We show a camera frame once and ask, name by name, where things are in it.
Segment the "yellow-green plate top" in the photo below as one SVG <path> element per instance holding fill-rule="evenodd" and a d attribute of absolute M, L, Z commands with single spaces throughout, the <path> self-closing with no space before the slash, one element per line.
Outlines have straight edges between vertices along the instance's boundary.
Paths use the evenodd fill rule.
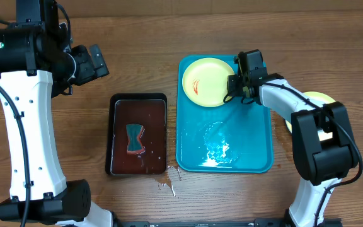
<path fill-rule="evenodd" d="M 228 93 L 228 76 L 234 75 L 232 67 L 220 59 L 205 57 L 192 62 L 182 74 L 182 88 L 186 96 L 202 107 L 224 104 Z"/>

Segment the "yellow-green plate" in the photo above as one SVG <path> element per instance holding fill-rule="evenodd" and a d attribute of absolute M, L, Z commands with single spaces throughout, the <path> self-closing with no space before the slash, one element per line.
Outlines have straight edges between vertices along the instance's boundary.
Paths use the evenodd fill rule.
<path fill-rule="evenodd" d="M 224 104 L 228 93 L 228 76 L 234 75 L 232 67 L 220 59 L 205 57 L 192 62 L 182 74 L 182 88 L 186 96 L 202 107 Z"/>
<path fill-rule="evenodd" d="M 329 103 L 335 102 L 335 100 L 332 97 L 330 97 L 324 93 L 317 92 L 317 91 L 307 91 L 307 92 L 304 92 L 304 94 L 314 100 L 321 101 L 324 104 L 329 104 Z M 333 137 L 333 133 L 332 132 L 326 133 L 322 129 L 320 129 L 318 131 L 318 136 L 319 136 L 320 141 L 324 141 L 327 139 L 331 139 Z"/>

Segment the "green orange sponge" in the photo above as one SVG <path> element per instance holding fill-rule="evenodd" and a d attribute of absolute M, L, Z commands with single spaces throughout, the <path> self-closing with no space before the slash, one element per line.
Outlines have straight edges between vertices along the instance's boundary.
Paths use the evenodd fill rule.
<path fill-rule="evenodd" d="M 127 124 L 127 154 L 141 154 L 145 152 L 145 147 L 142 145 L 141 137 L 144 133 L 144 126 L 140 124 Z"/>

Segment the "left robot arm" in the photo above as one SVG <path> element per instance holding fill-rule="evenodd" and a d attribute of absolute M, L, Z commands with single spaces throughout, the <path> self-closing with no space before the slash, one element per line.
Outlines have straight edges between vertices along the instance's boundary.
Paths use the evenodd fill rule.
<path fill-rule="evenodd" d="M 71 45 L 71 24 L 55 1 L 18 1 L 16 21 L 0 29 L 0 100 L 11 157 L 9 198 L 0 220 L 59 226 L 113 226 L 85 180 L 66 180 L 56 150 L 53 97 L 71 95 L 109 71 L 97 45 Z"/>

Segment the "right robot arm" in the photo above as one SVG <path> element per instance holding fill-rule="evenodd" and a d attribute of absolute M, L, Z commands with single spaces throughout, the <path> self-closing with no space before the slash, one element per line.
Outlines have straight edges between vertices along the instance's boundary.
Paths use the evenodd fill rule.
<path fill-rule="evenodd" d="M 258 219 L 255 226 L 341 226 L 323 214 L 333 190 L 360 178 L 363 160 L 355 143 L 347 109 L 323 103 L 270 74 L 259 50 L 240 52 L 238 72 L 227 81 L 224 102 L 235 97 L 263 105 L 291 124 L 292 156 L 301 176 L 294 202 L 282 219 Z"/>

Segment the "teal plastic serving tray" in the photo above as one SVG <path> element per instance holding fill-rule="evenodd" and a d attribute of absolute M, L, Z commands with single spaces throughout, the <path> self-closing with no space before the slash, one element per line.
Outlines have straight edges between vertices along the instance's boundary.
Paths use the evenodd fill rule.
<path fill-rule="evenodd" d="M 190 172 L 264 173 L 274 162 L 270 110 L 235 98 L 219 107 L 191 101 L 183 73 L 198 55 L 179 63 L 176 108 L 176 160 Z"/>

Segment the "black water basin tray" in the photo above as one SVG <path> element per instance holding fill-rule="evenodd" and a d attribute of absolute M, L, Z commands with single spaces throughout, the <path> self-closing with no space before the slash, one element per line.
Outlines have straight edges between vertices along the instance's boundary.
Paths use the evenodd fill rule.
<path fill-rule="evenodd" d="M 167 167 L 167 97 L 163 93 L 119 93 L 110 99 L 107 155 L 108 175 L 159 175 Z M 127 154 L 127 124 L 144 126 L 145 152 Z"/>

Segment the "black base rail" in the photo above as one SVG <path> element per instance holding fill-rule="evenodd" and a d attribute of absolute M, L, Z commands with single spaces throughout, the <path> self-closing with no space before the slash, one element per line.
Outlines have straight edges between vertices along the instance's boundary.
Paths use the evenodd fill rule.
<path fill-rule="evenodd" d="M 281 227 L 291 226 L 284 224 L 282 218 L 257 218 L 254 221 L 216 221 L 216 222 L 162 222 L 150 223 L 148 221 L 121 221 L 123 227 Z"/>

